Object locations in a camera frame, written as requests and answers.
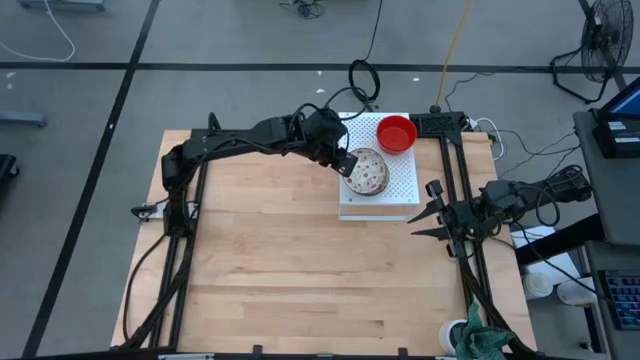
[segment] red bowl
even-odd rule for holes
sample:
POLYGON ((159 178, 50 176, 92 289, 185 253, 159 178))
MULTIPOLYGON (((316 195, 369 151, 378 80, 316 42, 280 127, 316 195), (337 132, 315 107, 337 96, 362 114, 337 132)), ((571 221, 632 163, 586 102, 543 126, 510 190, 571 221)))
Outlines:
POLYGON ((411 120, 403 116, 387 116, 378 124, 378 143, 384 152, 399 155, 409 150, 418 137, 418 130, 411 120))

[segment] fan grille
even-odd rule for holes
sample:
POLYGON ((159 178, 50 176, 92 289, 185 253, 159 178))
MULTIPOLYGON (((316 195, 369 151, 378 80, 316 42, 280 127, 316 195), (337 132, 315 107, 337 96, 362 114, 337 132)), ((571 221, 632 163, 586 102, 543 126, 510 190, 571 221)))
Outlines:
POLYGON ((633 36, 633 11, 628 0, 598 0, 582 30, 582 70, 587 78, 604 82, 624 65, 633 36), (611 55, 607 62, 606 51, 611 55))

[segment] wooden table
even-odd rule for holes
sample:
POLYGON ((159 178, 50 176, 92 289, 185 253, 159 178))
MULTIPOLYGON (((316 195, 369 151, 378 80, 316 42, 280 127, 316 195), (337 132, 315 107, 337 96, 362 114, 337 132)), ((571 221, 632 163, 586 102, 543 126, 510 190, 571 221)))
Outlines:
MULTIPOLYGON (((189 136, 165 132, 150 201, 166 196, 160 156, 189 136)), ((491 150, 486 134, 463 138, 477 195, 496 178, 491 150)), ((424 184, 445 184, 438 141, 419 139, 415 154, 424 204, 424 184)), ((443 353, 438 329, 466 317, 458 265, 444 242, 410 235, 436 226, 435 216, 410 225, 338 221, 338 181, 332 170, 294 154, 210 163, 179 351, 247 353, 261 344, 265 353, 395 355, 399 347, 412 355, 443 353)), ((457 188, 462 194, 459 181, 457 188)), ((160 221, 141 226, 132 267, 161 234, 160 221)), ((501 239, 511 241, 506 230, 501 239)), ((130 333, 156 301, 167 243, 134 281, 130 333)), ((513 250, 494 240, 484 248, 497 308, 535 348, 513 250)), ((161 344, 172 315, 169 305, 161 344)), ((121 321, 122 310, 114 345, 123 342, 121 321)))

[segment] black fan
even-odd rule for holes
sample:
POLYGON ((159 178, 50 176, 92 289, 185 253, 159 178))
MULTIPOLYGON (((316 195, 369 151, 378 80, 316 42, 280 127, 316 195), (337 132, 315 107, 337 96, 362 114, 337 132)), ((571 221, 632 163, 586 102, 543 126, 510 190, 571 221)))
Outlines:
POLYGON ((587 19, 580 47, 554 57, 551 60, 551 72, 555 86, 590 104, 602 98, 607 82, 627 59, 633 37, 633 10, 629 0, 597 0, 585 15, 587 19), (564 64, 567 65, 579 52, 582 71, 587 79, 602 84, 597 99, 587 99, 558 81, 556 62, 569 57, 564 64))

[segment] concrete floor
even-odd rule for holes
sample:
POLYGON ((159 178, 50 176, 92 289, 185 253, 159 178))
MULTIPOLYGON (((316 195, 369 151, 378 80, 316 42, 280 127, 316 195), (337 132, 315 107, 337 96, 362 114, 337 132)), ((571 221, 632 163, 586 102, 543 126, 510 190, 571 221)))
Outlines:
MULTIPOLYGON (((326 14, 314 21, 287 13, 277 2, 162 0, 141 61, 349 63, 366 53, 377 1, 328 0, 326 14)), ((149 3, 107 0, 105 13, 55 12, 76 43, 72 61, 127 62, 149 3)), ((462 8, 462 1, 385 3, 370 61, 441 64, 462 8)), ((554 55, 577 47, 582 23, 577 1, 477 2, 453 63, 544 66, 554 55)), ((0 41, 38 56, 63 57, 67 49, 44 13, 25 11, 13 1, 0 3, 0 41)), ((20 59, 0 49, 2 61, 20 59)), ((640 65, 640 52, 632 50, 627 65, 640 65)), ((0 292, 0 358, 22 352, 123 75, 111 70, 2 70, 0 63, 0 108, 44 111, 50 119, 45 129, 0 125, 0 153, 18 156, 22 168, 0 211, 0 282, 8 289, 0 292), (11 78, 4 76, 12 72, 11 78)), ((471 75, 450 74, 447 92, 456 80, 471 75)), ((428 111, 440 79, 439 73, 380 76, 377 104, 384 112, 428 111)), ((598 90, 582 75, 562 79, 579 91, 598 90)), ((322 103, 327 94, 317 94, 318 89, 331 93, 345 85, 346 72, 333 71, 321 76, 315 71, 136 72, 38 354, 108 347, 139 227, 129 209, 147 196, 165 129, 204 127, 209 111, 216 112, 223 127, 250 127, 291 113, 303 102, 322 103)), ((615 93, 612 84, 605 99, 615 93)), ((451 102, 473 118, 489 117, 499 128, 519 132, 531 149, 570 132, 571 115, 587 109, 554 88, 548 74, 481 76, 460 85, 451 102)), ((359 106, 350 95, 334 103, 339 111, 359 106)), ((526 158, 515 137, 506 134, 504 141, 507 154, 496 164, 499 174, 526 158)), ((575 144, 572 137, 555 149, 575 144)), ((507 178, 537 179, 559 160, 537 157, 507 178)), ((565 164, 582 162, 576 151, 565 164)), ((560 227, 593 213, 595 206, 587 202, 562 209, 560 227)), ((525 223, 533 225, 534 220, 525 223)), ((540 350, 601 358, 577 347, 588 339, 581 309, 548 300, 532 302, 530 310, 540 350), (559 321, 575 326, 558 326, 559 321)))

